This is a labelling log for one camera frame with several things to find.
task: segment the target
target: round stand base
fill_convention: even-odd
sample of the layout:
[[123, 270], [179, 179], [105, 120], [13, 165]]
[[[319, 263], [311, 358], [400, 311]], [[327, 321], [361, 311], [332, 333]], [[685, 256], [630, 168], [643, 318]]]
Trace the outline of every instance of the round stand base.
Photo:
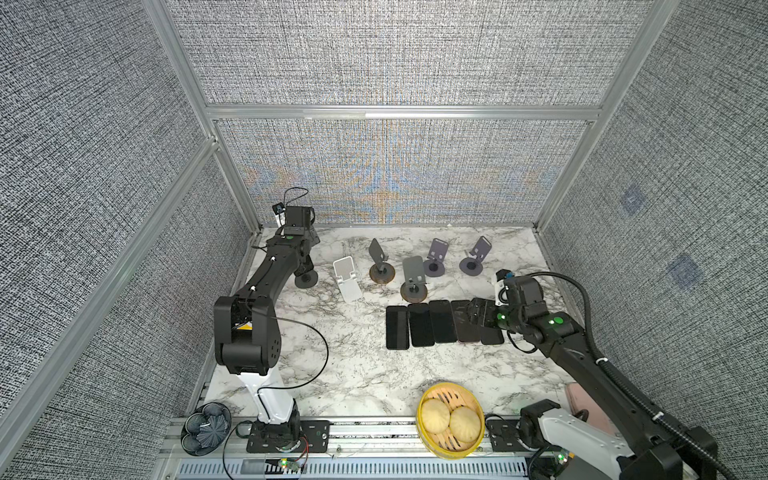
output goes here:
[[371, 270], [368, 270], [368, 274], [371, 276], [371, 280], [383, 285], [395, 279], [395, 267], [385, 262], [382, 263], [382, 269], [379, 271], [379, 268], [374, 263], [371, 265]]
[[427, 297], [427, 286], [404, 283], [400, 287], [400, 296], [408, 303], [421, 303]]
[[424, 273], [426, 276], [443, 276], [445, 274], [445, 265], [434, 260], [425, 260]]
[[482, 273], [482, 263], [479, 263], [472, 257], [466, 257], [464, 260], [462, 260], [462, 262], [458, 265], [458, 268], [462, 269], [462, 272], [469, 276], [477, 276]]
[[303, 275], [296, 276], [293, 279], [293, 282], [296, 284], [296, 286], [302, 289], [312, 288], [317, 284], [317, 272], [315, 270], [310, 270]]

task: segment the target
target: textured wall panel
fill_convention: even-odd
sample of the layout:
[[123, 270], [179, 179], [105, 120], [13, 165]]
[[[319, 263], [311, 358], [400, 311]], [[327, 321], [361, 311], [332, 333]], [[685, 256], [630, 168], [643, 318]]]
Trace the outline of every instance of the textured wall panel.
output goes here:
[[140, 0], [3, 2], [0, 413], [202, 134]]
[[225, 120], [262, 218], [292, 185], [320, 223], [535, 220], [580, 121]]
[[209, 102], [598, 104], [651, 0], [168, 0]]
[[745, 480], [768, 431], [766, 25], [765, 2], [684, 0], [544, 234], [601, 348]]
[[148, 478], [184, 414], [248, 229], [207, 166], [33, 428], [3, 480]]

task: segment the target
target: white marble tabletop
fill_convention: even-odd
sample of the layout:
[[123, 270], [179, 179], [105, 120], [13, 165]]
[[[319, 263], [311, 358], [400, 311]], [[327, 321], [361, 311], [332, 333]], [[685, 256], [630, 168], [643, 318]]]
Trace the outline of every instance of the white marble tabletop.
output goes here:
[[[272, 236], [267, 229], [263, 238]], [[526, 355], [508, 340], [499, 346], [480, 343], [438, 344], [407, 350], [385, 347], [385, 309], [406, 305], [400, 296], [404, 281], [402, 259], [426, 259], [432, 239], [450, 244], [445, 275], [428, 278], [430, 300], [493, 298], [491, 281], [496, 270], [515, 273], [547, 270], [547, 264], [530, 228], [517, 227], [348, 227], [318, 229], [321, 243], [312, 248], [319, 274], [316, 286], [300, 290], [288, 281], [277, 300], [279, 316], [297, 319], [317, 328], [327, 338], [330, 358], [315, 382], [291, 390], [302, 416], [414, 415], [423, 392], [437, 382], [455, 382], [473, 392], [486, 412], [516, 414], [540, 399], [552, 399], [567, 408], [564, 387], [573, 379], [551, 360], [536, 352]], [[467, 276], [458, 268], [480, 235], [493, 244], [480, 276]], [[387, 285], [368, 275], [372, 260], [371, 239], [377, 238], [396, 268]], [[363, 298], [344, 303], [333, 278], [333, 261], [352, 256]], [[261, 264], [259, 251], [250, 275]], [[539, 278], [551, 311], [562, 310], [559, 292], [549, 278]], [[322, 366], [325, 348], [317, 334], [305, 326], [281, 322], [283, 351], [278, 366], [287, 386], [314, 376]], [[530, 347], [521, 340], [522, 348]], [[227, 404], [234, 415], [256, 415], [256, 406], [240, 380], [217, 366], [206, 401]]]

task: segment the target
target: smartphone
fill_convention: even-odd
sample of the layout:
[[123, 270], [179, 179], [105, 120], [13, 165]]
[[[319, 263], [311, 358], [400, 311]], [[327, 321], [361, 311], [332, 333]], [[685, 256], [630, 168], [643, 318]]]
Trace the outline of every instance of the smartphone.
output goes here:
[[480, 325], [478, 325], [478, 330], [480, 331], [480, 342], [483, 345], [501, 345], [504, 343], [503, 330]]
[[429, 319], [432, 321], [432, 332], [435, 343], [454, 343], [456, 328], [453, 326], [453, 312], [448, 300], [433, 300], [429, 302]]
[[429, 305], [426, 303], [409, 304], [408, 324], [411, 327], [411, 344], [413, 346], [435, 345], [432, 322], [429, 320]]
[[470, 300], [453, 300], [451, 302], [456, 339], [461, 343], [476, 343], [480, 341], [480, 330], [477, 325], [469, 322], [469, 315], [467, 315], [467, 306], [470, 303], [472, 303]]
[[386, 307], [386, 348], [407, 350], [411, 346], [408, 340], [408, 308], [399, 305]]

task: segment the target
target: yellow steamer rim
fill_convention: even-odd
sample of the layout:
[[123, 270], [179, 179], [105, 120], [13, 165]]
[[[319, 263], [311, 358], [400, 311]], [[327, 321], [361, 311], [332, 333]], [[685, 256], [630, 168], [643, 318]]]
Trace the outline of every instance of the yellow steamer rim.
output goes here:
[[[473, 443], [465, 443], [457, 440], [451, 433], [451, 429], [446, 429], [437, 435], [427, 432], [422, 422], [422, 405], [429, 399], [441, 400], [451, 412], [461, 406], [474, 410], [480, 418], [480, 435], [478, 438]], [[419, 438], [430, 452], [446, 460], [457, 460], [466, 457], [480, 446], [485, 434], [484, 418], [480, 403], [469, 390], [455, 383], [444, 382], [430, 387], [422, 395], [419, 407], [416, 409], [416, 428], [419, 431]]]

